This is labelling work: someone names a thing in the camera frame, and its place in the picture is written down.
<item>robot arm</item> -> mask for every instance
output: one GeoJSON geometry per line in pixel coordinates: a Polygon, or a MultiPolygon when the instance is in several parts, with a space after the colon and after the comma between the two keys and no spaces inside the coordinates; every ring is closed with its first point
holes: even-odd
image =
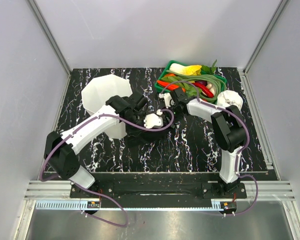
{"type": "Polygon", "coordinates": [[[162,127],[167,123],[164,115],[162,117],[154,113],[146,115],[143,108],[147,102],[147,99],[138,92],[129,97],[118,95],[111,97],[96,113],[79,125],[63,131],[61,134],[55,131],[51,132],[46,139],[44,158],[46,159],[55,146],[65,140],[65,143],[52,155],[48,163],[62,179],[69,179],[88,189],[94,184],[95,178],[79,164],[77,154],[102,132],[113,126],[123,124],[115,117],[99,116],[108,114],[121,117],[145,128],[162,127]]]}
{"type": "MultiPolygon", "coordinates": [[[[236,156],[241,157],[240,148],[245,145],[247,136],[243,126],[234,118],[222,110],[207,106],[197,99],[189,99],[179,87],[169,93],[160,94],[167,108],[175,113],[175,117],[184,114],[197,116],[212,123],[217,144],[221,147],[220,178],[223,188],[228,190],[238,183],[239,164],[236,165],[236,156]]],[[[239,109],[231,105],[228,111],[234,113],[243,121],[239,109]]]]}

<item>black base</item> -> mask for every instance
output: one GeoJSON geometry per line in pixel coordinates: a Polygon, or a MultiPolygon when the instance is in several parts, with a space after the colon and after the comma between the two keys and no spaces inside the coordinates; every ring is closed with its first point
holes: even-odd
{"type": "MultiPolygon", "coordinates": [[[[111,198],[114,197],[114,184],[113,182],[98,182],[96,181],[91,187],[89,187],[90,191],[105,194],[111,198]]],[[[73,185],[70,191],[70,198],[72,199],[93,199],[96,198],[95,194],[86,192],[81,188],[73,185]]]]}
{"type": "MultiPolygon", "coordinates": [[[[265,180],[265,173],[252,174],[257,180],[265,180]]],[[[229,195],[220,196],[212,192],[215,183],[208,181],[218,181],[219,173],[93,173],[93,176],[98,179],[97,191],[114,198],[124,208],[207,208],[212,206],[211,199],[233,199],[234,193],[238,199],[247,197],[243,183],[229,195]]],[[[266,176],[266,180],[276,180],[275,175],[266,176]]],[[[96,197],[76,186],[72,188],[71,198],[96,197]]],[[[117,206],[102,198],[102,207],[117,206]]]]}
{"type": "Polygon", "coordinates": [[[202,183],[202,194],[204,199],[246,199],[247,192],[243,183],[228,191],[220,191],[220,183],[202,183]]]}

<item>black marble surface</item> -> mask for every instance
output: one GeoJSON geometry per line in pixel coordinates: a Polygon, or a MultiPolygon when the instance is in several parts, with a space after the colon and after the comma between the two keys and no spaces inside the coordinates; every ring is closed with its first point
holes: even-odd
{"type": "MultiPolygon", "coordinates": [[[[154,82],[164,68],[85,68],[74,69],[57,124],[57,132],[68,130],[89,117],[82,105],[81,91],[96,77],[115,74],[129,79],[132,91],[144,92],[148,111],[160,106],[154,82]]],[[[236,68],[220,67],[217,74],[228,81],[228,89],[243,98],[242,115],[250,133],[250,144],[241,157],[242,171],[266,171],[266,163],[236,68]]],[[[198,117],[187,116],[174,131],[163,138],[132,148],[124,139],[96,137],[78,155],[80,163],[91,172],[215,172],[221,166],[221,149],[216,145],[212,125],[198,117]]]]}

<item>green vegetable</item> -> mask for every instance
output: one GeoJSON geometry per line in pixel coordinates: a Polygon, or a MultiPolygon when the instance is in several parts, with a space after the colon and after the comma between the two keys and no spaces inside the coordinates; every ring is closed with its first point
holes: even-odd
{"type": "Polygon", "coordinates": [[[206,65],[202,65],[202,66],[201,66],[201,70],[204,71],[204,72],[206,72],[206,73],[209,74],[209,75],[213,75],[213,74],[215,74],[215,72],[216,72],[216,70],[217,70],[217,67],[215,66],[216,63],[217,63],[217,60],[215,60],[215,61],[213,62],[212,67],[208,67],[208,66],[206,66],[206,65]]]}
{"type": "MultiPolygon", "coordinates": [[[[209,102],[209,103],[215,103],[216,102],[217,97],[218,97],[219,93],[221,92],[222,85],[224,86],[224,89],[227,89],[226,84],[222,80],[220,80],[219,78],[217,78],[213,75],[204,74],[204,75],[197,75],[197,76],[194,76],[194,75],[189,76],[189,75],[179,74],[179,73],[173,72],[171,70],[167,70],[167,73],[172,73],[172,74],[175,74],[176,76],[165,76],[165,77],[162,77],[160,80],[168,82],[168,83],[173,83],[173,82],[176,82],[176,81],[187,81],[187,82],[189,82],[189,81],[203,80],[203,81],[207,81],[207,82],[213,84],[216,88],[216,93],[212,98],[209,98],[209,97],[203,95],[202,90],[197,87],[197,89],[199,90],[199,93],[200,93],[199,94],[200,98],[207,100],[207,102],[209,102]]],[[[196,97],[197,96],[197,91],[192,85],[182,83],[182,82],[177,82],[175,84],[182,87],[182,88],[184,88],[185,93],[189,97],[196,97]]]]}

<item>green basket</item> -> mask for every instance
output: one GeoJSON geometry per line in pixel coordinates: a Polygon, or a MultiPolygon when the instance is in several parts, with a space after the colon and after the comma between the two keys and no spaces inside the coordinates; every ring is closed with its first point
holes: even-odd
{"type": "MultiPolygon", "coordinates": [[[[182,66],[188,66],[187,64],[184,64],[184,63],[181,63],[181,62],[178,62],[178,61],[171,60],[171,61],[168,63],[168,65],[165,67],[165,69],[163,70],[163,72],[161,73],[161,75],[160,75],[160,77],[159,77],[158,80],[160,80],[161,78],[163,78],[163,77],[168,73],[167,70],[170,69],[170,66],[171,66],[172,64],[180,64],[180,65],[182,65],[182,66]]],[[[205,74],[207,74],[207,73],[206,73],[205,71],[201,71],[201,74],[202,74],[202,75],[205,75],[205,74]]],[[[225,78],[222,77],[222,76],[216,75],[216,74],[214,74],[214,76],[215,76],[216,78],[220,79],[222,82],[224,82],[225,85],[227,85],[227,79],[225,79],[225,78]]],[[[154,83],[154,87],[155,87],[155,89],[156,89],[156,91],[157,91],[158,93],[161,93],[162,90],[164,89],[162,86],[160,86],[160,85],[157,83],[157,81],[154,83]]],[[[221,87],[221,92],[223,92],[224,90],[225,90],[225,86],[222,85],[222,87],[221,87]]],[[[165,92],[165,93],[169,93],[170,90],[166,89],[164,92],[165,92]]]]}

